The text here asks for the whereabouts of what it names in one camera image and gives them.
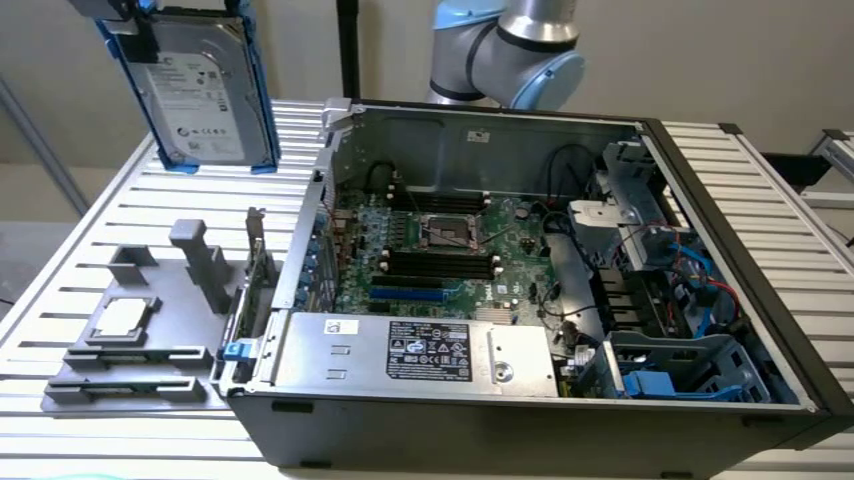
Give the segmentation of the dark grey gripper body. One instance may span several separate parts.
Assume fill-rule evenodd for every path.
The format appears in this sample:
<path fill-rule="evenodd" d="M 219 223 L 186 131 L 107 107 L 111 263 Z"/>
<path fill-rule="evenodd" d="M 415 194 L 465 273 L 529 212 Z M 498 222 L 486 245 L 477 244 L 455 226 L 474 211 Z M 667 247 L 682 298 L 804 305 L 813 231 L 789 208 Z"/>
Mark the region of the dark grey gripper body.
<path fill-rule="evenodd" d="M 80 15 L 131 15 L 134 2 L 130 0 L 70 0 Z"/>

